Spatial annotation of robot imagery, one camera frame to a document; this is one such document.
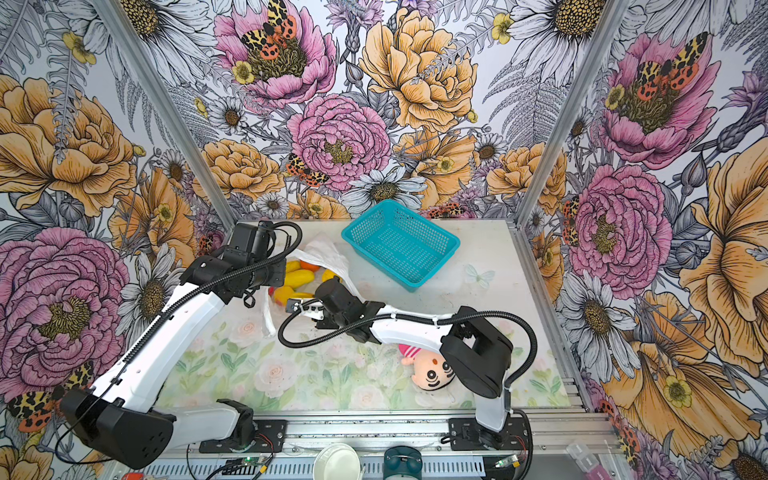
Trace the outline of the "translucent white plastic bag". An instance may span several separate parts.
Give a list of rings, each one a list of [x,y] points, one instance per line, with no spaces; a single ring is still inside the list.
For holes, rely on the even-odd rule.
[[[364,296],[354,285],[350,273],[350,260],[337,248],[329,235],[320,233],[310,238],[305,246],[300,246],[290,253],[286,260],[286,270],[290,270],[290,263],[305,262],[318,266],[324,272],[330,270],[336,274],[341,283],[361,300]],[[266,337],[275,337],[277,333],[275,323],[280,323],[283,314],[277,313],[277,303],[271,300],[269,294],[261,289],[256,294],[255,312],[260,320],[260,328]]]

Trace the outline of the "yellow toy banana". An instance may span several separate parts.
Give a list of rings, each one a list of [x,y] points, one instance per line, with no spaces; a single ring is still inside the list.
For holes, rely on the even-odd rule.
[[[288,272],[285,275],[284,285],[292,289],[298,289],[304,285],[310,284],[315,280],[315,273],[307,269],[299,269]]]

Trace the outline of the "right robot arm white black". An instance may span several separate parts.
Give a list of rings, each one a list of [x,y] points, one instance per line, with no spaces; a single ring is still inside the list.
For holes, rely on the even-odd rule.
[[[509,390],[538,353],[533,330],[509,312],[467,306],[455,314],[408,312],[382,302],[362,301],[336,278],[323,282],[312,299],[289,300],[286,311],[289,316],[277,330],[277,338],[287,348],[309,348],[347,334],[360,343],[404,345],[425,354],[425,367],[434,374],[428,380],[430,386],[446,375],[474,394],[477,441],[488,449],[501,448],[511,406]],[[287,339],[287,327],[300,315],[314,318],[330,332],[306,341]],[[528,335],[528,356],[515,370],[510,369],[514,346],[489,322],[491,317],[509,320]]]

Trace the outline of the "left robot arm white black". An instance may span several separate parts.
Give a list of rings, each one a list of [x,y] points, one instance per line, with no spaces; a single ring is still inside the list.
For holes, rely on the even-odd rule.
[[[167,411],[155,403],[185,351],[231,300],[251,308],[257,292],[282,285],[287,258],[302,237],[290,221],[236,224],[228,243],[186,268],[168,305],[106,373],[64,395],[60,410],[69,433],[104,460],[133,469],[188,444],[249,448],[253,410],[238,401]]]

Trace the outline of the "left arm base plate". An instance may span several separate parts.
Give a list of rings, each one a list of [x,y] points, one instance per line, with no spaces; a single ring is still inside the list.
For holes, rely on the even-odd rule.
[[[253,432],[246,437],[243,445],[234,439],[207,440],[200,443],[198,451],[203,454],[235,453],[280,453],[283,451],[288,422],[278,419],[257,419],[253,422]]]

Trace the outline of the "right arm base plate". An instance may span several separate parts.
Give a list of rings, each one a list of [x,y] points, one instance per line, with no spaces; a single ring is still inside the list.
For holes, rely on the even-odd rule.
[[[480,426],[474,418],[450,418],[448,434],[453,451],[522,451],[532,442],[530,425],[520,416],[508,416],[500,432]]]

